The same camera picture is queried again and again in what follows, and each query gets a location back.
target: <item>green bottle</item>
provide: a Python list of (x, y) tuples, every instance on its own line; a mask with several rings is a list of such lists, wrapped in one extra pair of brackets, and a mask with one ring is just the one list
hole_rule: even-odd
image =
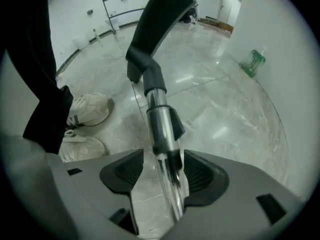
[(266, 62), (266, 58), (257, 50), (252, 50), (249, 55), (239, 63), (240, 67), (248, 74), (249, 77), (254, 77), (258, 69)]

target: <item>shoelace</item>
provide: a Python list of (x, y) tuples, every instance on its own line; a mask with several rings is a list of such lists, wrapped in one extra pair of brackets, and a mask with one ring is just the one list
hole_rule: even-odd
[(81, 137), (80, 135), (75, 134), (73, 130), (67, 130), (64, 133), (63, 142), (84, 142), (86, 138)]
[[(78, 98), (75, 98), (72, 101), (72, 110), (79, 111), (79, 113), (82, 113), (86, 107), (85, 105), (86, 105), (85, 96), (80, 96)], [(78, 116), (77, 115), (69, 116), (68, 119), (66, 120), (66, 124), (69, 126), (70, 125), (72, 125), (72, 126), (78, 125), (79, 124)]]

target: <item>metal rod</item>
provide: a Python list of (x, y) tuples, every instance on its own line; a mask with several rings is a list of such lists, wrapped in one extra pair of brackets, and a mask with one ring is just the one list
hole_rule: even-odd
[(144, 10), (145, 8), (139, 8), (139, 9), (134, 9), (134, 10), (128, 10), (128, 11), (125, 11), (125, 12), (122, 12), (122, 13), (119, 13), (117, 15), (113, 15), (110, 17), (110, 19), (114, 18), (114, 17), (118, 17), (122, 14), (127, 14), (127, 13), (132, 13), (132, 12), (135, 12), (135, 11), (141, 11), (141, 10)]
[(167, 206), (174, 223), (183, 216), (184, 195), (180, 179), (180, 145), (175, 140), (166, 93), (155, 88), (147, 93), (150, 139)]

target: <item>wall baseboard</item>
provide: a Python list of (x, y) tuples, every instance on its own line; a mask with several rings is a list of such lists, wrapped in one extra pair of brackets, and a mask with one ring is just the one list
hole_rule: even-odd
[(222, 30), (223, 32), (225, 31), (228, 31), (232, 34), (232, 31), (234, 30), (234, 27), (227, 24), (227, 23), (224, 23), (224, 22), (221, 22), (221, 21), (211, 21), (211, 20), (207, 20), (205, 18), (200, 18), (199, 19), (199, 22), (201, 23), (204, 23), (204, 24), (207, 24), (207, 25), (210, 25), (210, 26), (214, 26), (220, 30)]
[[(120, 25), (119, 28), (120, 29), (123, 29), (125, 27), (128, 27), (128, 26), (132, 26), (132, 25), (135, 25), (137, 24), (139, 21), (132, 21), (132, 22), (129, 22), (129, 23), (126, 23), (126, 24), (123, 24), (123, 25)], [(106, 32), (103, 32), (101, 34), (99, 34), (99, 37), (102, 39), (104, 37), (107, 37), (108, 35), (110, 35), (112, 33), (112, 30), (108, 30)], [(96, 38), (92, 38), (90, 41), (89, 41), (89, 44), (92, 45), (94, 44), (95, 42), (97, 41)], [(76, 51), (74, 51), (66, 60), (65, 62), (59, 67), (59, 69), (56, 71), (56, 76), (58, 76), (59, 74), (61, 74), (62, 72), (64, 72), (66, 70), (66, 68), (69, 66), (69, 64), (74, 60), (74, 58), (80, 53), (80, 50), (77, 49)]]

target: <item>shoe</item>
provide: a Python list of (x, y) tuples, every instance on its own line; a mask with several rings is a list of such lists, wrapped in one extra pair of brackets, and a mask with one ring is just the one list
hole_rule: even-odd
[(104, 144), (95, 137), (82, 137), (67, 130), (59, 149), (59, 156), (64, 163), (100, 158), (107, 155)]
[(114, 106), (114, 100), (101, 93), (90, 93), (75, 98), (66, 121), (66, 128), (98, 125), (110, 116)]

